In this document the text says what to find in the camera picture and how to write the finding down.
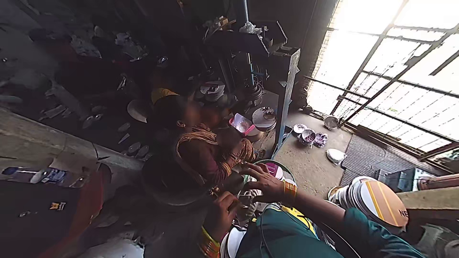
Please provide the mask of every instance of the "wire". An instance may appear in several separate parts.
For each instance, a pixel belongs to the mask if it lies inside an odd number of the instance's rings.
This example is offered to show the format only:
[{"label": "wire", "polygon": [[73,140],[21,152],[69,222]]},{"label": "wire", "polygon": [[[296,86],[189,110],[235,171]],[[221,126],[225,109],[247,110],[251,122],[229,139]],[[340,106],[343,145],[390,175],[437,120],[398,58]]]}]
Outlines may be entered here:
[{"label": "wire", "polygon": [[261,250],[261,247],[262,247],[262,245],[264,245],[264,247],[266,247],[266,251],[268,252],[269,258],[274,258],[273,254],[269,250],[269,247],[268,247],[268,245],[266,243],[266,239],[264,238],[264,234],[263,234],[263,214],[266,211],[266,207],[268,207],[268,205],[266,205],[264,207],[264,209],[263,209],[263,211],[261,212],[261,215],[260,215],[260,231],[261,231],[261,238],[262,238],[262,242],[260,243],[260,255],[263,258],[263,252]]}]

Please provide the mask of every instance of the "concrete floor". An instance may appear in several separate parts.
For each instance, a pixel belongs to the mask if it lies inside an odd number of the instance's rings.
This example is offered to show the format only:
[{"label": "concrete floor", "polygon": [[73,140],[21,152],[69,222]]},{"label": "concrete floor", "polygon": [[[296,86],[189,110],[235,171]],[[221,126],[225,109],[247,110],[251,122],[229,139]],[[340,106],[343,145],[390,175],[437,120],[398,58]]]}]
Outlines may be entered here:
[{"label": "concrete floor", "polygon": [[326,197],[333,186],[340,183],[343,169],[328,160],[325,151],[329,148],[346,152],[352,134],[345,129],[328,130],[324,122],[299,112],[288,114],[286,125],[302,123],[316,132],[327,133],[328,142],[323,148],[312,149],[302,145],[292,133],[281,147],[274,160],[287,166],[294,174],[298,187],[310,194]]}]

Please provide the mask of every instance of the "orange bangle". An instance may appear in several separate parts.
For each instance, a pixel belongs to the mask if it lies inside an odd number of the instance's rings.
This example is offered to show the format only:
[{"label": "orange bangle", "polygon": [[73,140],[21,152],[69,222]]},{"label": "orange bangle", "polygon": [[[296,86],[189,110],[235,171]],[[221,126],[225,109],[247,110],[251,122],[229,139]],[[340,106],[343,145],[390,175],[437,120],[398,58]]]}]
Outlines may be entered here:
[{"label": "orange bangle", "polygon": [[220,258],[220,243],[216,242],[203,226],[201,229],[201,239],[200,242],[198,242],[199,250],[207,258]]},{"label": "orange bangle", "polygon": [[286,197],[286,203],[293,206],[295,203],[295,197],[297,196],[297,186],[284,181],[284,196]]}]

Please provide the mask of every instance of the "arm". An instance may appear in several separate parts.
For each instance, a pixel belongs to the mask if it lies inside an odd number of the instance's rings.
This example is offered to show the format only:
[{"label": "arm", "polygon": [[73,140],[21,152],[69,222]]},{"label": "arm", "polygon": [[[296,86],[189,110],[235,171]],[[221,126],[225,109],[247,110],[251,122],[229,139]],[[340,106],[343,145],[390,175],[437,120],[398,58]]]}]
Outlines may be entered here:
[{"label": "arm", "polygon": [[204,225],[192,241],[185,243],[186,256],[192,258],[216,258],[220,251],[220,242],[229,231],[237,210],[241,207],[238,199],[229,192],[224,192],[210,207]]},{"label": "arm", "polygon": [[[254,201],[291,202],[291,196],[285,194],[284,182],[273,177],[266,165],[245,163],[245,167],[241,174],[248,174],[257,179],[257,182],[249,182],[244,187],[263,191],[263,195],[254,198]],[[369,221],[356,209],[346,211],[325,200],[310,196],[302,190],[297,190],[294,201],[290,204],[312,221],[328,225],[362,257],[423,257],[407,242],[392,235],[381,225]]]},{"label": "arm", "polygon": [[215,161],[210,150],[212,146],[202,140],[190,140],[179,146],[182,159],[207,181],[215,184],[228,177],[228,171],[222,163]]}]

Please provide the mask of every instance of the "green shirt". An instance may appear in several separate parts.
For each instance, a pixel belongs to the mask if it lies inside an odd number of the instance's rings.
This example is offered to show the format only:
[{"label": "green shirt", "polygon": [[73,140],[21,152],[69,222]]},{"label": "green shirt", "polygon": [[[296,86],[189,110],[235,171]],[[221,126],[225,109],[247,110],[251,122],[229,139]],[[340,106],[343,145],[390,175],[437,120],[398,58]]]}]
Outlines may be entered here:
[{"label": "green shirt", "polygon": [[[249,226],[239,245],[238,258],[269,258],[267,248],[273,258],[311,257],[342,258],[333,248],[317,239],[310,226],[298,218],[280,210],[268,208]],[[262,245],[260,223],[266,246]],[[392,235],[383,226],[368,218],[357,209],[345,213],[344,222],[349,231],[342,236],[362,258],[424,258],[407,242]]]}]

